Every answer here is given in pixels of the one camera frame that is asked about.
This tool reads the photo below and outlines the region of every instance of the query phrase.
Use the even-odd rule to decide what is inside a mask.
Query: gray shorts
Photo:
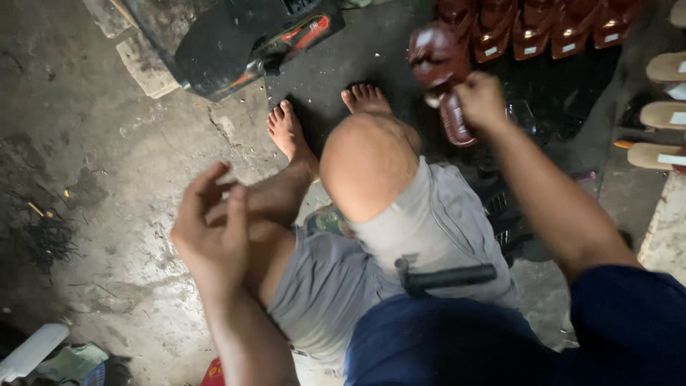
[[[517,307],[481,201],[455,166],[429,166],[422,157],[393,204],[350,226],[357,240],[307,235],[296,227],[296,250],[267,309],[297,350],[338,374],[357,321],[382,300],[404,293],[394,267],[400,257],[413,273],[493,264],[496,280],[429,293]]]

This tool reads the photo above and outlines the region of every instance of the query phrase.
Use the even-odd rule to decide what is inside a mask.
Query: white label
[[[657,161],[659,163],[686,166],[686,157],[682,155],[660,154],[657,156]]]
[[[686,113],[672,113],[671,124],[686,124]]]
[[[568,45],[562,47],[562,52],[569,52],[575,48],[576,48],[576,43],[568,44]]]
[[[611,42],[611,41],[616,41],[617,39],[619,39],[619,34],[611,34],[611,35],[605,36],[605,43]]]

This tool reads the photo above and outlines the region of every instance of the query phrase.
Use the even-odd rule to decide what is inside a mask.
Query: white object
[[[576,43],[568,44],[564,47],[562,47],[562,52],[570,52],[571,50],[576,48]]]
[[[671,84],[665,87],[665,92],[676,100],[686,100],[686,83]]]
[[[676,112],[672,113],[672,118],[670,119],[671,124],[686,124],[686,113]]]
[[[68,336],[69,329],[64,324],[44,324],[0,362],[0,380],[12,382],[29,375]]]
[[[611,42],[611,41],[616,41],[619,39],[619,34],[611,34],[608,36],[605,36],[605,43]]]
[[[660,154],[657,156],[659,163],[669,163],[670,165],[686,166],[686,157],[682,155]]]

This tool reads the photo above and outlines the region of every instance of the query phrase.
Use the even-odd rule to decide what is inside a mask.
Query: hand
[[[455,87],[460,97],[462,114],[471,127],[490,134],[507,127],[505,101],[498,78],[474,71],[465,82]]]
[[[229,170],[228,163],[217,162],[188,186],[169,234],[205,303],[225,302],[241,285],[248,265],[246,189],[216,182]],[[224,204],[220,201],[225,192]],[[226,221],[209,223],[207,214],[218,207],[226,208]]]

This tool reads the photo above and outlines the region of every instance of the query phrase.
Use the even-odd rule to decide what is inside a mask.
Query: black machine
[[[154,9],[171,14],[161,18],[150,0],[124,3],[178,84],[214,102],[262,75],[278,75],[282,63],[345,26],[333,0],[207,0],[181,34],[164,23],[181,5]]]

